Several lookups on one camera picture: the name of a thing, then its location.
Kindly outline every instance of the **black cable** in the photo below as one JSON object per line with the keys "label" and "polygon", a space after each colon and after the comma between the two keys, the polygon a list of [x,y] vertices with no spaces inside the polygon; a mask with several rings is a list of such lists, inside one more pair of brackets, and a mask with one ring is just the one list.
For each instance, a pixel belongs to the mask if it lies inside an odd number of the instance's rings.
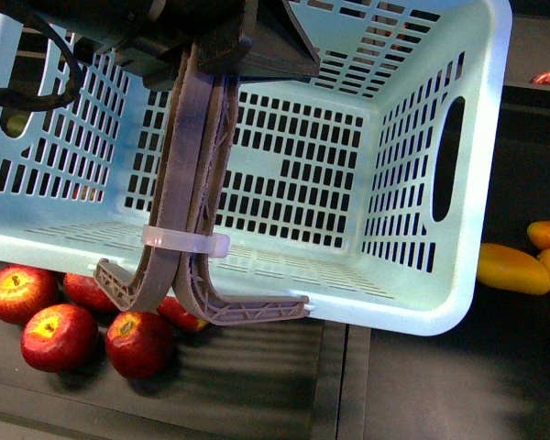
{"label": "black cable", "polygon": [[70,66],[70,78],[62,94],[35,96],[13,89],[0,88],[0,106],[29,112],[43,112],[72,103],[80,94],[83,85],[83,72],[65,41],[45,20],[17,0],[0,0],[0,14],[12,17],[25,26],[41,32],[57,45],[61,50],[61,55]]}

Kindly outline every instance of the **zip tie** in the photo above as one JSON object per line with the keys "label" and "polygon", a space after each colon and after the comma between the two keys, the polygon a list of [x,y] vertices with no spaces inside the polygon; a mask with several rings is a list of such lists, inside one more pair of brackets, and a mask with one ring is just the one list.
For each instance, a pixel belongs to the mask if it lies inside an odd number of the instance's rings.
{"label": "zip tie", "polygon": [[211,236],[201,236],[151,225],[143,226],[143,235],[140,241],[142,244],[154,248],[208,254],[209,257],[216,259],[227,257],[230,248],[230,237],[224,234],[214,233]]}

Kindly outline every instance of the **red apple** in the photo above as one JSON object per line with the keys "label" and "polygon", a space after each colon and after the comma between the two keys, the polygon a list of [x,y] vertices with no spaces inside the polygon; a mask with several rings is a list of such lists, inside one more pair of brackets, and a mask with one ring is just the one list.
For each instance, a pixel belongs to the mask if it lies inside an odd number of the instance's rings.
{"label": "red apple", "polygon": [[0,270],[0,319],[24,325],[59,300],[57,279],[48,270],[11,265]]}
{"label": "red apple", "polygon": [[127,379],[144,379],[164,369],[173,350],[173,331],[151,312],[122,312],[108,327],[106,353]]}
{"label": "red apple", "polygon": [[166,296],[157,308],[157,312],[170,323],[186,332],[197,333],[208,325],[208,322],[204,319],[200,319],[185,310],[174,296]]}
{"label": "red apple", "polygon": [[51,305],[28,321],[20,351],[33,369],[73,371],[89,360],[99,335],[98,324],[83,307]]}
{"label": "red apple", "polygon": [[118,312],[118,308],[92,277],[68,273],[63,278],[63,289],[74,303],[88,310],[101,314]]}

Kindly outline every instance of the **apple stem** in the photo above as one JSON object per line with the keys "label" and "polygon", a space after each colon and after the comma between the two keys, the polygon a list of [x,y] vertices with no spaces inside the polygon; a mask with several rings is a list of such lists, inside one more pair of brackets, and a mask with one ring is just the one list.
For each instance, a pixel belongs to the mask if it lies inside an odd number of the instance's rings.
{"label": "apple stem", "polygon": [[130,329],[132,328],[133,326],[133,322],[132,321],[126,321],[122,327],[120,327],[120,333],[122,333],[123,335],[127,334]]}

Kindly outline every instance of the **laundry basket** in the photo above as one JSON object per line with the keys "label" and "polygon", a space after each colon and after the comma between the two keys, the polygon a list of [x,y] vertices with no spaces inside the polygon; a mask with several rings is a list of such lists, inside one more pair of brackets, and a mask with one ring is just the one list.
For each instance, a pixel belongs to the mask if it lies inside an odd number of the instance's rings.
{"label": "laundry basket", "polygon": [[[212,282],[226,296],[305,295],[315,318],[442,333],[473,295],[509,4],[290,4],[320,75],[241,86],[215,228],[231,246]],[[0,16],[0,86],[24,55],[21,28]],[[13,116],[13,132],[0,108],[0,260],[136,269],[170,97],[111,57],[66,109]],[[40,91],[67,75],[49,45]]]}

